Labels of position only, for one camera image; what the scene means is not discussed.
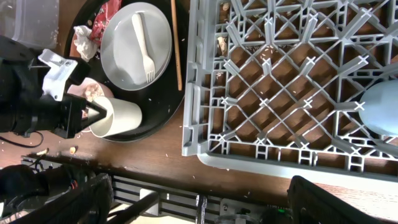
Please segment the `white plastic fork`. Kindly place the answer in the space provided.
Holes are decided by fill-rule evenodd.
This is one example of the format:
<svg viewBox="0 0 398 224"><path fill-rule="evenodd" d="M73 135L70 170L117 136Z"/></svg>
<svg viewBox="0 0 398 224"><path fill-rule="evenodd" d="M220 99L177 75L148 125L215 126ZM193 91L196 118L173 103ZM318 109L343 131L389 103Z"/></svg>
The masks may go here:
<svg viewBox="0 0 398 224"><path fill-rule="evenodd" d="M147 83L150 83L154 79L155 75L155 64L154 61L149 57L146 47L146 38L144 35L144 29L142 25L142 19L140 14L134 14L131 17L131 21L136 33L139 48L142 54L142 61L144 66L144 72L146 75Z"/></svg>

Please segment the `orange carrot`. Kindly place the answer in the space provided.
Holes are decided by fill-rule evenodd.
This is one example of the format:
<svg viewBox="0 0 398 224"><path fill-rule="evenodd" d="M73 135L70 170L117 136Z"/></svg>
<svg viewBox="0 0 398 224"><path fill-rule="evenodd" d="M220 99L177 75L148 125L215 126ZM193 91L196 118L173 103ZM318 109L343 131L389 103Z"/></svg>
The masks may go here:
<svg viewBox="0 0 398 224"><path fill-rule="evenodd" d="M76 45L74 44L74 41L71 42L70 56L71 57L80 57L80 54L78 53L78 51L76 49Z"/></svg>

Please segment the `white bowl with food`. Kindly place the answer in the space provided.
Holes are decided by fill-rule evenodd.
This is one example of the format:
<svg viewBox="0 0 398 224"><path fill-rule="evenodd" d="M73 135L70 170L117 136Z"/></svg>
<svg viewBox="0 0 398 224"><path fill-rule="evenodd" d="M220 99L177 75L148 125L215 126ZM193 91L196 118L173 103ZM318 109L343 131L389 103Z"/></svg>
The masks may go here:
<svg viewBox="0 0 398 224"><path fill-rule="evenodd" d="M85 98L89 102L92 102L98 96L114 97L114 94L107 86L92 78L85 78L81 85L71 85L67 93Z"/></svg>

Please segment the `white tissue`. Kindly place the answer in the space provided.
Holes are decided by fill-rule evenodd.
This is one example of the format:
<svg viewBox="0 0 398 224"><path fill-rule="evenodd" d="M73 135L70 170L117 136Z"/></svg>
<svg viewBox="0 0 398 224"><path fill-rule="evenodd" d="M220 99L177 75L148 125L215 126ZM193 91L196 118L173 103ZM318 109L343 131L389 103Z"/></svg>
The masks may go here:
<svg viewBox="0 0 398 224"><path fill-rule="evenodd" d="M75 26L76 39L73 41L80 57L89 62L97 53L98 45L90 39L92 30L87 26Z"/></svg>

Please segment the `grey plate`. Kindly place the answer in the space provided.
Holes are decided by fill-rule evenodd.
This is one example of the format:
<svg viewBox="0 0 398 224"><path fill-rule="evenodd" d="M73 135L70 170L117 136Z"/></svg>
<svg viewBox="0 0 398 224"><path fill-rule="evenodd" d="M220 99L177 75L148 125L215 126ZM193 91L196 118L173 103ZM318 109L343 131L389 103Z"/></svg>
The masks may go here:
<svg viewBox="0 0 398 224"><path fill-rule="evenodd" d="M154 61L152 79L144 61L132 22L139 16L145 46ZM118 88L137 91L158 80L166 71L172 56L172 32L164 13L153 4L135 2L121 8L109 21L102 37L100 59L107 78Z"/></svg>

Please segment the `blue cup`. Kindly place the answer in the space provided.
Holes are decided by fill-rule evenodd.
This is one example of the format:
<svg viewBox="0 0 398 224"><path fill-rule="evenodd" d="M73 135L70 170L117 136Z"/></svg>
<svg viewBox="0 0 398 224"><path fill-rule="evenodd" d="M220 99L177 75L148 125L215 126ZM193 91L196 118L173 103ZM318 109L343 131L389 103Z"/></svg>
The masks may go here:
<svg viewBox="0 0 398 224"><path fill-rule="evenodd" d="M380 135L397 137L397 80L377 83L361 97L361 121Z"/></svg>

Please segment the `red snack wrapper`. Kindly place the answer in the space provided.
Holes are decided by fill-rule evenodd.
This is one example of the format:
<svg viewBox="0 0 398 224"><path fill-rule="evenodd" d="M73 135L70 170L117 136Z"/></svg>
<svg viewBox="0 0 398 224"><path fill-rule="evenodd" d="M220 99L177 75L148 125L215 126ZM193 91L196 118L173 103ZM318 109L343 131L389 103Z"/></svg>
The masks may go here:
<svg viewBox="0 0 398 224"><path fill-rule="evenodd" d="M122 0L109 0L100 7L90 34L90 40L96 45L101 45L103 33L112 17L120 10L121 3Z"/></svg>

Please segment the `wooden chopstick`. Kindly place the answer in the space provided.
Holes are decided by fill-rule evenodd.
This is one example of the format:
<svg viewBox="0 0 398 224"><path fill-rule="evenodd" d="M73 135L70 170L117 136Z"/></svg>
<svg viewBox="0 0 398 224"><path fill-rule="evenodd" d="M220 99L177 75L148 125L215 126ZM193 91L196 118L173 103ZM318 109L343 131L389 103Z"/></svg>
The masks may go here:
<svg viewBox="0 0 398 224"><path fill-rule="evenodd" d="M171 12L172 12L172 27L173 27L173 37L174 37L174 50L175 50L175 64L177 71L177 85L178 90L182 91L183 83L182 83L182 72L180 66L180 48L178 42L178 25L177 25L177 8L176 8L176 0L170 0Z"/></svg>

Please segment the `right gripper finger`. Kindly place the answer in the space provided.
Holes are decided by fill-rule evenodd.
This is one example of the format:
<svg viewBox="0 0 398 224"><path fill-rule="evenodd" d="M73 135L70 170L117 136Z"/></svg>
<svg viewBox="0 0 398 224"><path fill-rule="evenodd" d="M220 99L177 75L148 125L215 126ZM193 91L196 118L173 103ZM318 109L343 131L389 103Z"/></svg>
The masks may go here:
<svg viewBox="0 0 398 224"><path fill-rule="evenodd" d="M287 193L293 223L380 224L381 222L299 175L292 177Z"/></svg>

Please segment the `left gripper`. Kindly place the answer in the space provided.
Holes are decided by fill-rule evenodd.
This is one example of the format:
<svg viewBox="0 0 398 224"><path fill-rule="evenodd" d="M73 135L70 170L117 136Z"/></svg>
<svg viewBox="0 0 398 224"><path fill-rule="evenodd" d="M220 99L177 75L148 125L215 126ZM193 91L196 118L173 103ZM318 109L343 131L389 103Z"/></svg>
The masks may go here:
<svg viewBox="0 0 398 224"><path fill-rule="evenodd" d="M42 95L34 100L31 131L50 131L61 138L71 139L106 117L107 110L99 104L67 93L69 85L80 85L90 71L84 60L64 58L44 49L30 69L41 65L43 68L39 73L43 79L39 80L39 87ZM81 118L82 109L87 110L87 117Z"/></svg>

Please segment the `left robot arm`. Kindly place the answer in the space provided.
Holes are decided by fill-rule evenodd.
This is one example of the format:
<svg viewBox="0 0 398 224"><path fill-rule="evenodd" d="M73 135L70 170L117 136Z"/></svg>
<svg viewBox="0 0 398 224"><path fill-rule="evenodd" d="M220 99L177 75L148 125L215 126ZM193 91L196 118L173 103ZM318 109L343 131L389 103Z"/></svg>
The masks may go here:
<svg viewBox="0 0 398 224"><path fill-rule="evenodd" d="M45 49L38 56L25 45L1 36L1 132L29 137L50 131L70 139L106 117L106 109L65 92L90 71L80 58L63 58Z"/></svg>

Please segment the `white cup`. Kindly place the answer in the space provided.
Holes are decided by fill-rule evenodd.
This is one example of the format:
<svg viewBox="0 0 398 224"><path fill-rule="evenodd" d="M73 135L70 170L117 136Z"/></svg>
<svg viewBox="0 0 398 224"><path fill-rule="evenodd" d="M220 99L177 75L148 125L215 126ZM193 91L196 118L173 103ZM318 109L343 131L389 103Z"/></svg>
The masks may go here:
<svg viewBox="0 0 398 224"><path fill-rule="evenodd" d="M138 128L142 122L142 110L135 104L116 98L99 96L93 103L106 110L106 116L90 125L90 131L99 138L124 133Z"/></svg>

